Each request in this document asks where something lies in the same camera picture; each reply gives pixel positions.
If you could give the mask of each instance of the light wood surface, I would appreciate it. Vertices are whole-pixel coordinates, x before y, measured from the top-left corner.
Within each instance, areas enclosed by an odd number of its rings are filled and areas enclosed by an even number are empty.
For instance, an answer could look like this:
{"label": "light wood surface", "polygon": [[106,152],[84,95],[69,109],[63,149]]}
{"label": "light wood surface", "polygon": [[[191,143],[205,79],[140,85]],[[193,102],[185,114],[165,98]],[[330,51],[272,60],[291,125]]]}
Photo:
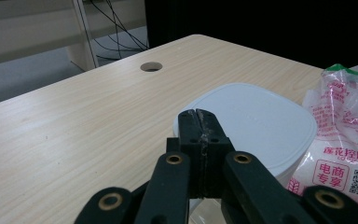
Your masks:
{"label": "light wood surface", "polygon": [[[140,69],[149,62],[163,67]],[[301,104],[321,73],[191,35],[4,101],[0,223],[73,223],[100,189],[136,189],[165,152],[177,113],[207,91],[245,82]]]}

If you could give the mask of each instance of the round white lid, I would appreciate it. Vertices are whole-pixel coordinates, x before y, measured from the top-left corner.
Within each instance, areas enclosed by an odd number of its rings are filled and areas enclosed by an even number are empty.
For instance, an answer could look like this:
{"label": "round white lid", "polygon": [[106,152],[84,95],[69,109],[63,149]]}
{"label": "round white lid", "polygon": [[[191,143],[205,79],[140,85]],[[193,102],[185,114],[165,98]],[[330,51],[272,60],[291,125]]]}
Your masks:
{"label": "round white lid", "polygon": [[[305,108],[246,83],[220,86],[180,112],[197,108],[214,113],[235,149],[255,155],[274,176],[283,175],[304,155],[317,131]],[[177,117],[173,134],[178,136]]]}

